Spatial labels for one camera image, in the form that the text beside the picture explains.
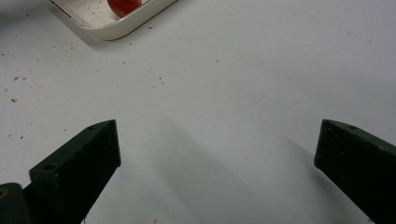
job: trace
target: white tray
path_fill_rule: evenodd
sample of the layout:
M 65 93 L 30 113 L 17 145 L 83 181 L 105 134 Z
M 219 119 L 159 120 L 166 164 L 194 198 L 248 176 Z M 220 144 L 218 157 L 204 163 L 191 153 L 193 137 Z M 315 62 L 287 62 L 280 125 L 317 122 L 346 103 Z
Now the white tray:
M 91 35 L 113 40 L 131 33 L 177 0 L 142 0 L 143 5 L 120 19 L 107 0 L 50 0 L 76 25 Z

